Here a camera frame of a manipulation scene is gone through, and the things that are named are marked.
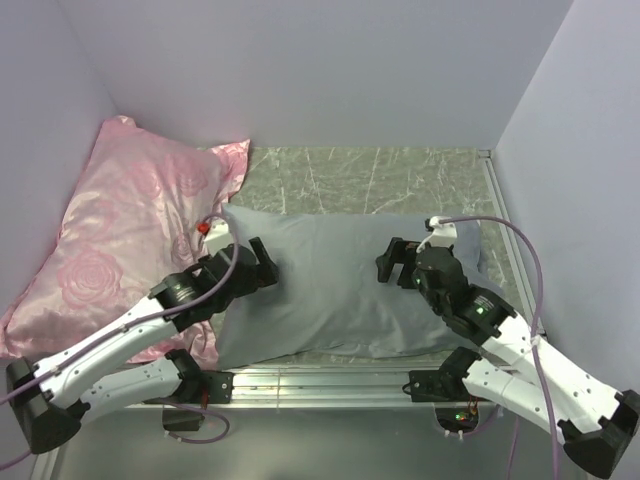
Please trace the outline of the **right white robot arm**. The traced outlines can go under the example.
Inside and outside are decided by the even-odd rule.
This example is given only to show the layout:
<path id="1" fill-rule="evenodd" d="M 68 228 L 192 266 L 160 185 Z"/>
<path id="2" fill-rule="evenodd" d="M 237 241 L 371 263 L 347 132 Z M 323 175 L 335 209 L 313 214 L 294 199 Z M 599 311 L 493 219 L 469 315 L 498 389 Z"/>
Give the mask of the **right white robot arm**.
<path id="1" fill-rule="evenodd" d="M 472 343 L 456 348 L 436 377 L 409 374 L 415 402 L 478 397 L 552 435 L 585 472 L 608 479 L 639 428 L 639 395 L 619 391 L 582 370 L 533 336 L 527 321 L 492 290 L 472 283 L 452 247 L 424 246 L 399 237 L 377 257 L 386 283 L 396 265 L 398 284 L 415 289 L 456 334 Z"/>

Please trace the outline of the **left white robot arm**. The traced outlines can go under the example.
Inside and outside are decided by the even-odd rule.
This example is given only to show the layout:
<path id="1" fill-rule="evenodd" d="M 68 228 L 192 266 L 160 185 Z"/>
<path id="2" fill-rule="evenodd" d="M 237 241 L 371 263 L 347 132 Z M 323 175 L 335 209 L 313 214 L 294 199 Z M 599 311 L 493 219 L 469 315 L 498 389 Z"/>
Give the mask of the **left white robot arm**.
<path id="1" fill-rule="evenodd" d="M 161 398 L 198 398 L 206 378 L 185 349 L 139 368 L 125 363 L 214 315 L 243 296 L 277 283 L 279 270 L 262 240 L 232 243 L 170 274 L 128 312 L 79 343 L 6 368 L 10 405 L 31 453 L 52 451 L 81 427 L 113 410 Z"/>

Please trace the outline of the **grey pillowcase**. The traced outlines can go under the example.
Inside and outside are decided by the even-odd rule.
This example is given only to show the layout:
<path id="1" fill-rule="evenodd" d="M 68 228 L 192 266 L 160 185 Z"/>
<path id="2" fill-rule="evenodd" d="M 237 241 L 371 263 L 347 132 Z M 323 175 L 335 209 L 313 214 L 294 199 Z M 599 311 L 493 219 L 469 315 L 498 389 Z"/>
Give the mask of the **grey pillowcase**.
<path id="1" fill-rule="evenodd" d="M 241 243 L 262 240 L 279 280 L 226 310 L 219 368 L 302 352 L 379 359 L 469 346 L 417 291 L 377 280 L 376 258 L 394 237 L 421 241 L 425 215 L 281 215 L 234 205 L 225 214 Z"/>

